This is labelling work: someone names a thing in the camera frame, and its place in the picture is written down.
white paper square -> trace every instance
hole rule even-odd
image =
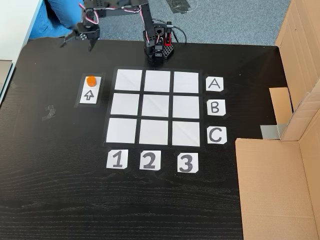
[[[142,70],[118,69],[115,90],[140,91]]]
[[[174,72],[174,93],[199,93],[199,73],[197,72]]]
[[[224,89],[224,78],[218,76],[208,76],[205,80],[207,91],[221,92]]]
[[[168,145],[168,121],[142,119],[139,143]]]
[[[114,93],[111,114],[114,115],[137,115],[139,94]]]
[[[199,170],[198,153],[180,153],[177,160],[178,173],[195,174]]]
[[[147,70],[145,72],[144,90],[168,93],[170,91],[170,72]]]
[[[206,102],[206,109],[208,115],[211,116],[224,116],[226,115],[226,100],[224,99],[216,99],[216,100],[208,100]]]
[[[140,155],[141,170],[158,171],[161,168],[161,151],[142,151]]]
[[[100,83],[101,83],[101,77],[100,76],[94,76],[96,80],[96,85],[95,86],[89,86],[87,83],[87,77],[85,77],[84,83],[83,83],[83,88],[84,89],[99,89],[100,88]]]
[[[227,128],[225,126],[209,126],[206,129],[208,144],[225,144]]]
[[[143,95],[142,116],[168,117],[169,96]]]
[[[198,96],[173,96],[174,118],[198,119],[199,97]]]
[[[134,144],[136,126],[137,119],[111,117],[106,133],[106,142]]]
[[[172,145],[200,147],[199,122],[173,121]]]
[[[107,169],[126,169],[128,166],[128,150],[111,150],[106,161]]]
[[[99,88],[98,89],[82,89],[80,104],[97,104],[99,96]]]

blue jeans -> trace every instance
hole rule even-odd
[[[82,0],[42,1],[29,38],[58,38],[68,34],[81,21],[79,2]]]

dark wooden table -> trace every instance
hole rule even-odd
[[[278,48],[176,44],[152,65],[143,42],[100,40],[89,53],[88,42],[60,41],[24,47],[0,108],[0,239],[243,239],[234,142],[276,124],[269,88],[286,87]],[[223,94],[206,98],[225,99],[229,117],[204,106],[204,121],[227,127],[228,143],[205,144],[196,174],[177,172],[174,149],[162,151],[159,175],[139,170],[140,149],[129,149],[129,171],[107,169],[102,137],[118,66],[224,77]],[[99,108],[74,107],[83,73],[103,72]],[[42,121],[49,105],[56,116]]]

person's leg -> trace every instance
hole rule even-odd
[[[55,12],[60,23],[67,29],[81,22],[81,8],[79,3],[82,0],[48,0],[51,9]]]
[[[42,1],[29,38],[30,39],[37,39],[37,38],[44,38],[44,37],[58,38],[66,35],[69,32],[70,30],[65,28],[61,24],[53,25],[53,23],[48,18],[46,4],[44,3],[44,1]]]

white desk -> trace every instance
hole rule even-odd
[[[11,60],[12,68],[1,91],[0,104],[21,49],[26,45],[43,0],[3,0],[0,14],[0,60]]]

